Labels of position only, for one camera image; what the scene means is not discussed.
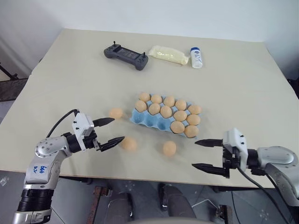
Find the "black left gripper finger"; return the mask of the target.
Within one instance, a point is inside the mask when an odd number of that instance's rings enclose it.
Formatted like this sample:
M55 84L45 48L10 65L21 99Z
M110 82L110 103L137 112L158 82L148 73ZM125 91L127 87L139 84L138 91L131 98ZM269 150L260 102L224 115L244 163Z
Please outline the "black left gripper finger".
M113 122L114 120L115 120L114 118L100 118L100 119L93 120L93 124L94 127L101 127Z
M107 143L100 145L99 150L101 152L107 151L115 146L117 146L119 143L121 143L125 139L124 136L113 138L109 140Z

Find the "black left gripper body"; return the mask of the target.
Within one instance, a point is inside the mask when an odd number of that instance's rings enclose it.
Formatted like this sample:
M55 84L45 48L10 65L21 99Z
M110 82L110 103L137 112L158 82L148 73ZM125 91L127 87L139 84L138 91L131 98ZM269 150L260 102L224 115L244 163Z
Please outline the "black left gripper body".
M96 151L102 151L102 146L97 140L97 134L92 131L89 136L83 138L83 143L86 149L94 148Z

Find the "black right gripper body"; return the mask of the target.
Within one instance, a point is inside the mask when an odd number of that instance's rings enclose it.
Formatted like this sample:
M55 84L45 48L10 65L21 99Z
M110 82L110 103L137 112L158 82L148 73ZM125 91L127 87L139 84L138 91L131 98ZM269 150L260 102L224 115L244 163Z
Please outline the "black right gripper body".
M236 169L241 166L240 151L237 147L231 149L223 148L223 168L225 169Z

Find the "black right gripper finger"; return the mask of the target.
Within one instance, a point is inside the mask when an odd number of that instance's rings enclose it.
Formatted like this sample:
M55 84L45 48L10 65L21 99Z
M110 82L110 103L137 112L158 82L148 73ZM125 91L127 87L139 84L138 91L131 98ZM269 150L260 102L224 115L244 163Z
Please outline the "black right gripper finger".
M201 170L209 174L221 175L226 178L230 177L229 169L226 168L215 167L212 164L205 164L205 163L194 163L192 164L192 166L198 170Z
M204 146L204 147L222 147L223 140L218 139L204 139L198 140L195 142L196 145Z

